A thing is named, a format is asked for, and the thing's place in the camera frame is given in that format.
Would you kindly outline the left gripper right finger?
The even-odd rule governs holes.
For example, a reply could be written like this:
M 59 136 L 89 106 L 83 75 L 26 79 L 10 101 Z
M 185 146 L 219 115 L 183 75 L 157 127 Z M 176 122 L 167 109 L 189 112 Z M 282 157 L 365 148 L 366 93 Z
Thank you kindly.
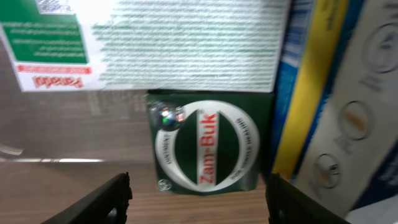
M 349 224 L 278 174 L 266 180 L 266 201 L 270 224 Z

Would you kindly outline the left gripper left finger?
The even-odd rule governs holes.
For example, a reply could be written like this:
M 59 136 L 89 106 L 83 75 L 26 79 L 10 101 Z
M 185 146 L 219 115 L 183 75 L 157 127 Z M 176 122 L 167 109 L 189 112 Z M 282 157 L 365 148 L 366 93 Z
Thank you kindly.
M 125 224 L 130 200 L 130 176 L 120 173 L 44 224 Z

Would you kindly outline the small green square box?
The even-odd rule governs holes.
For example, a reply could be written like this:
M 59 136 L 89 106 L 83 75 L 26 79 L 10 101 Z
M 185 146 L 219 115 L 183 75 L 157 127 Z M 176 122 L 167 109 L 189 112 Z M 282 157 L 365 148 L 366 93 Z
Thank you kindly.
M 148 92 L 159 190 L 189 195 L 254 190 L 273 101 L 271 93 Z

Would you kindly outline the white plaster box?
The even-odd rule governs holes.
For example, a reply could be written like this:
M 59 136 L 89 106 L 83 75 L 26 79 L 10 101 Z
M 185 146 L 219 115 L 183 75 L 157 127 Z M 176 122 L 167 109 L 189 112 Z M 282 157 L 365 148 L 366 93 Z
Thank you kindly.
M 397 194 L 397 0 L 364 3 L 294 185 L 339 217 Z

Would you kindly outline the blue VapoDrops lozenge box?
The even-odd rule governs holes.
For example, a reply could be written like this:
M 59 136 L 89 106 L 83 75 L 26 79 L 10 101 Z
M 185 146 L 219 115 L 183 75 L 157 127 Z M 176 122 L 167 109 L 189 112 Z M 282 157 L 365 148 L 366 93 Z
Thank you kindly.
M 266 174 L 300 168 L 364 0 L 294 0 L 275 82 Z

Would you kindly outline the white green medicine box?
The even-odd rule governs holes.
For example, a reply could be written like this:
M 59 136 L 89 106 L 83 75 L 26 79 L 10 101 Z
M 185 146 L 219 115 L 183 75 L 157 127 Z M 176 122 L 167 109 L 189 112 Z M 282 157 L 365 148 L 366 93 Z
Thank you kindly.
M 25 92 L 273 90 L 290 2 L 1 0 Z

